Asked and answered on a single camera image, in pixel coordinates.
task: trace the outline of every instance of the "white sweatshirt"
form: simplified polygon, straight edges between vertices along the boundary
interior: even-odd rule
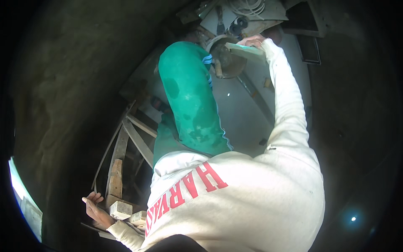
[[[122,221],[108,231],[132,251],[174,234],[209,252],[308,251],[322,225],[323,178],[308,146],[301,93],[284,51],[262,48],[275,88],[275,126],[255,158],[171,152],[155,165],[145,239]]]

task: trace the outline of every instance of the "person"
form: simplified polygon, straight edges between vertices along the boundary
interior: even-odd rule
[[[189,42],[169,46],[159,71],[172,114],[158,126],[145,236],[97,208],[100,194],[83,198],[87,214],[132,251],[189,244],[193,251],[298,252],[315,240],[325,210],[323,177],[308,145],[299,87],[270,38],[238,44],[261,48],[269,62],[276,110],[267,148],[255,158],[232,151],[212,95],[210,55]]]

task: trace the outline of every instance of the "harvard lettering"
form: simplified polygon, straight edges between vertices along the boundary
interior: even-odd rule
[[[181,178],[178,182],[175,183],[174,186],[172,186],[169,189],[170,197],[169,197],[169,205],[167,202],[167,194],[168,192],[164,193],[155,203],[154,205],[148,209],[147,211],[147,219],[146,219],[146,229],[145,229],[145,236],[147,237],[148,234],[150,233],[152,224],[154,224],[157,219],[161,218],[162,215],[166,214],[169,212],[170,208],[176,208],[182,204],[185,203],[185,199],[182,196],[181,192],[181,181],[186,187],[186,190],[189,192],[190,196],[192,198],[196,198],[199,196],[199,193],[197,192],[197,187],[199,189],[199,192],[203,190],[203,188],[200,188],[200,182],[196,186],[194,179],[193,179],[193,172],[196,171],[195,174],[199,175],[199,178],[205,185],[205,190],[207,192],[212,192],[214,190],[225,188],[228,186],[227,183],[225,183],[220,176],[216,173],[216,171],[209,165],[209,163],[204,162],[203,167],[205,168],[205,171],[203,171],[200,166],[197,166],[194,170],[186,174],[183,178]],[[214,186],[211,183],[211,179],[207,177],[209,175],[217,184]]]

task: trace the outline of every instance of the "teal sweatpants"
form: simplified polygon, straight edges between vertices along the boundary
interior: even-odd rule
[[[158,70],[173,114],[163,114],[154,145],[154,164],[165,154],[190,150],[215,156],[232,150],[221,128],[208,72],[212,56],[190,42],[170,45]]]

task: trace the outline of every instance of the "cable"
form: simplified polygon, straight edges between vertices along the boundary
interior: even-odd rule
[[[259,14],[264,11],[264,7],[266,6],[265,0],[255,0],[253,4],[250,4],[250,1],[253,0],[228,0],[227,2],[235,14],[245,17],[258,17],[264,20]]]

